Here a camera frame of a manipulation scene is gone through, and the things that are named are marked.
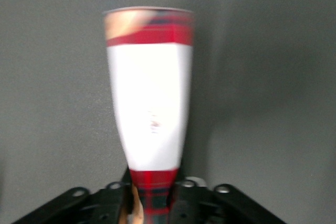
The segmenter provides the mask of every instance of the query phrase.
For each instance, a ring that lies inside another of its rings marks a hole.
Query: gray wall
[[[335,0],[0,0],[0,223],[119,180],[101,13],[132,5],[196,14],[187,174],[335,223]]]

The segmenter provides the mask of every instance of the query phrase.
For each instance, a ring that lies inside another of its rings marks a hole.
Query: screw hole
[[[73,194],[72,194],[72,196],[73,197],[79,197],[79,196],[82,196],[82,195],[84,195],[85,194],[85,191],[83,191],[83,190],[77,190],[77,191],[75,191]]]
[[[109,214],[104,214],[104,215],[99,216],[99,219],[106,220],[108,217],[109,217]]]
[[[114,183],[109,185],[109,188],[112,189],[112,190],[119,189],[120,187],[121,187],[121,185],[120,185],[119,182],[114,182]]]

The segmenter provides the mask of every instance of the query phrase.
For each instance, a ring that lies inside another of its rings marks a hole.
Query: plaid band
[[[167,197],[177,169],[144,172],[130,170],[130,173],[143,206],[144,224],[166,224],[169,213]]]
[[[191,45],[192,34],[192,19],[189,13],[158,11],[140,31],[109,39],[107,46],[168,42]]]

